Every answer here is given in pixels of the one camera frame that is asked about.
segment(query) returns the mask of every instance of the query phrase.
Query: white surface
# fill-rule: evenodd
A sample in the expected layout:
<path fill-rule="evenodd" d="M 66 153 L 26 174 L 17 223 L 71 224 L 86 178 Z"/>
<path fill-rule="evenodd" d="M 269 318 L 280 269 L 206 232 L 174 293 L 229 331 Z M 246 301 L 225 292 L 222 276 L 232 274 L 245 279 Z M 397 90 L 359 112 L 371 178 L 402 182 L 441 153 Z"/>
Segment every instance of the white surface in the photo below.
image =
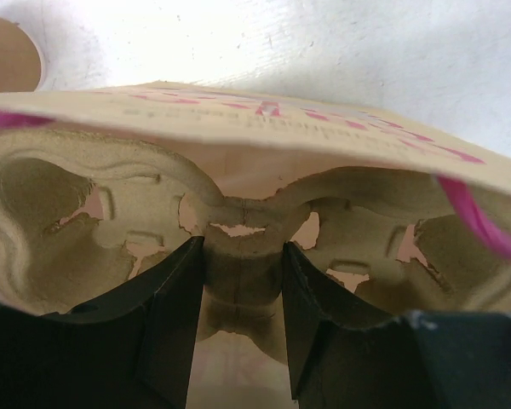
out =
<path fill-rule="evenodd" d="M 44 89 L 162 79 L 386 107 L 511 156 L 511 0 L 0 0 Z"/>

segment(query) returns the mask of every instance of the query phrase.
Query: cardboard drink carrier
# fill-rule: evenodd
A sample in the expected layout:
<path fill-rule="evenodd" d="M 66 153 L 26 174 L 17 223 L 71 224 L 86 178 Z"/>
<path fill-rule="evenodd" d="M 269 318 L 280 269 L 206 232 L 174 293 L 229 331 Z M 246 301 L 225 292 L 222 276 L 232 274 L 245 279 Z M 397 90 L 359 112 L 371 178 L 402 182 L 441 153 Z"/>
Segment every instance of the cardboard drink carrier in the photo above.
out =
<path fill-rule="evenodd" d="M 43 80 L 39 47 L 18 25 L 0 18 L 0 92 L 35 90 Z"/>
<path fill-rule="evenodd" d="M 432 178 L 468 183 L 511 233 L 511 159 L 482 147 L 380 109 L 165 82 L 0 94 L 0 110 L 54 120 L 0 130 L 11 304 L 65 313 L 204 236 L 189 399 L 242 386 L 292 405 L 280 291 L 292 240 L 390 314 L 511 311 L 511 262 Z"/>

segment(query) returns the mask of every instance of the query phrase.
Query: cylindrical object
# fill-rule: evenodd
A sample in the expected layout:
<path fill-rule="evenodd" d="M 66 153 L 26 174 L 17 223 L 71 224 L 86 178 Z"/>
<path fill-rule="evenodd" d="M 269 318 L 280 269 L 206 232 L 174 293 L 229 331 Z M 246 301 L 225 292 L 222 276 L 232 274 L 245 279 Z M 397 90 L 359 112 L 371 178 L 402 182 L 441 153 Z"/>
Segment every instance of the cylindrical object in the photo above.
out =
<path fill-rule="evenodd" d="M 42 68 L 37 45 L 16 24 L 0 18 L 0 92 L 35 90 Z"/>

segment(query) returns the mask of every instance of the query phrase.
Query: pink string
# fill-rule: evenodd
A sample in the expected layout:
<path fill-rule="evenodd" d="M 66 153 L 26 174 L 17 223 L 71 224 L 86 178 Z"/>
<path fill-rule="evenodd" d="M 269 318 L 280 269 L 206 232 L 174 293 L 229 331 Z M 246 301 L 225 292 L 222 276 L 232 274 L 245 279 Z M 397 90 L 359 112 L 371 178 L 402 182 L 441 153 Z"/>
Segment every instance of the pink string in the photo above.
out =
<path fill-rule="evenodd" d="M 53 119 L 0 112 L 0 129 L 41 126 L 51 122 L 53 122 Z M 489 249 L 505 258 L 511 259 L 511 235 L 500 230 L 486 217 L 475 203 L 467 185 L 461 181 L 454 181 L 443 176 L 438 176 L 437 180 L 445 191 L 453 209 L 468 228 Z"/>
<path fill-rule="evenodd" d="M 486 217 L 475 203 L 468 186 L 461 181 L 453 181 L 443 176 L 437 180 L 449 201 L 468 228 L 492 251 L 511 259 L 511 235 L 500 230 Z"/>

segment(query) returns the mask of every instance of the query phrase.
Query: brown paper cup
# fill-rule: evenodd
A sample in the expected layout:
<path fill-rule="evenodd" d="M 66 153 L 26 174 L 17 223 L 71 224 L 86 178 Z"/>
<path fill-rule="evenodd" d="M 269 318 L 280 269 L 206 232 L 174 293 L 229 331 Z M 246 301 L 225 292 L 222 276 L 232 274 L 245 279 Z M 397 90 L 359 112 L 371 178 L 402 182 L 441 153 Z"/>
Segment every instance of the brown paper cup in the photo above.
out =
<path fill-rule="evenodd" d="M 40 54 L 25 32 L 0 18 L 0 92 L 35 90 L 42 79 Z"/>

